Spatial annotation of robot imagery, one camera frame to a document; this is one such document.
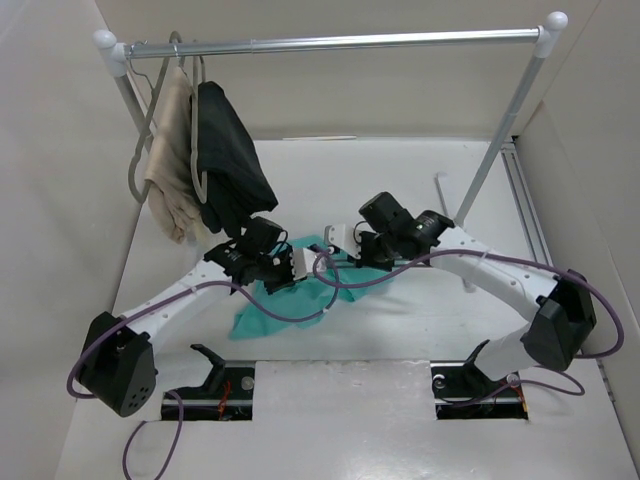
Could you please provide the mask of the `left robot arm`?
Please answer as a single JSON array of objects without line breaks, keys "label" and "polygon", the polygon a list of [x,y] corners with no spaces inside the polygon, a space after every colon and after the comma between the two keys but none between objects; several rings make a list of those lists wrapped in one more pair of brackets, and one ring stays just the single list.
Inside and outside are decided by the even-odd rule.
[{"label": "left robot arm", "polygon": [[201,311],[254,281],[278,290],[307,274],[311,253],[279,240],[282,229],[262,217],[219,243],[179,281],[120,317],[108,312],[90,324],[68,380],[78,398],[97,398],[121,417],[140,410],[157,380],[156,355]]}]

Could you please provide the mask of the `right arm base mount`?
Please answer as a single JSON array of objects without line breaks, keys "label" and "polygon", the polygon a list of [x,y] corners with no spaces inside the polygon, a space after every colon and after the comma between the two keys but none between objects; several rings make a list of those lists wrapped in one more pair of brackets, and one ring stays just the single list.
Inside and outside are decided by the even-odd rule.
[{"label": "right arm base mount", "polygon": [[464,361],[430,364],[431,388],[437,420],[528,420],[522,389],[504,377],[490,380],[474,361],[488,340]]}]

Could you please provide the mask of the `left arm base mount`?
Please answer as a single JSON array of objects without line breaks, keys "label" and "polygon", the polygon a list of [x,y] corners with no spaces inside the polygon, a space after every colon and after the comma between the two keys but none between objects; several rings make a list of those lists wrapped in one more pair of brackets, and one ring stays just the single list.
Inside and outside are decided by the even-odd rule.
[{"label": "left arm base mount", "polygon": [[225,360],[202,344],[159,356],[163,421],[250,421],[256,364]]}]

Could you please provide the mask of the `metal clothes hanger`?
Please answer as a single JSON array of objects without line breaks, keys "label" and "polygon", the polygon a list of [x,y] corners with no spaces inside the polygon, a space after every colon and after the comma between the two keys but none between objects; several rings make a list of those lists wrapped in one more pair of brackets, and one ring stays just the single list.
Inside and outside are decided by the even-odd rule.
[{"label": "metal clothes hanger", "polygon": [[[321,253],[321,251],[323,251],[323,250],[329,251],[329,247],[321,247],[319,244],[312,244],[307,248],[309,248],[314,253]],[[385,261],[385,262],[363,261],[363,260],[355,259],[355,258],[345,254],[341,250],[335,250],[335,252],[331,254],[331,257],[332,257],[332,259],[334,260],[335,264],[338,266],[339,269],[345,269],[345,268],[371,268],[371,269],[375,269],[375,270],[391,272],[391,271],[397,270],[397,269],[399,269],[401,267],[404,267],[405,265],[409,265],[409,263],[410,263],[409,261],[404,261],[404,260],[390,260],[390,261]],[[418,264],[415,264],[415,265],[410,265],[410,268],[426,269],[426,268],[432,268],[432,267],[428,263],[418,263]]]}]

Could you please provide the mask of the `teal t shirt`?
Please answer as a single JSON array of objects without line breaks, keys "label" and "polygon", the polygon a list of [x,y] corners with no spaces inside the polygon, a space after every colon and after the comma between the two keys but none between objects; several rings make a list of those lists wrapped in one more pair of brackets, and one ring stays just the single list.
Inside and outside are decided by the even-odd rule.
[{"label": "teal t shirt", "polygon": [[[318,235],[300,237],[289,241],[292,247],[310,247],[318,245],[328,248],[322,238]],[[346,284],[367,283],[382,277],[386,273],[372,268],[340,268],[338,280]],[[315,278],[303,280],[293,287],[285,288],[273,294],[268,294],[263,282],[257,282],[253,293],[253,298],[260,306],[271,311],[278,316],[287,319],[300,319],[310,317],[321,311],[322,308],[329,307],[331,300],[353,303],[370,293],[381,290],[385,283],[357,288],[339,289],[326,285]],[[275,335],[289,326],[296,326],[304,329],[319,323],[326,313],[321,313],[304,322],[285,322],[275,319],[251,302],[239,313],[235,315],[233,327],[228,335],[232,341],[250,340]]]}]

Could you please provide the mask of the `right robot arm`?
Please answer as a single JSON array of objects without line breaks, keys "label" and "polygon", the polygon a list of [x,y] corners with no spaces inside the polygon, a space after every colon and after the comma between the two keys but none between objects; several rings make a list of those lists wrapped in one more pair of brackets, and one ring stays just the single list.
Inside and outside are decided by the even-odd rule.
[{"label": "right robot arm", "polygon": [[388,192],[374,196],[359,213],[373,230],[364,238],[365,258],[380,263],[419,258],[490,293],[526,321],[519,330],[481,343],[466,360],[462,381],[473,393],[486,393],[508,374],[532,366],[566,371],[595,326],[580,275],[567,280],[498,260],[451,219],[432,210],[414,217]]}]

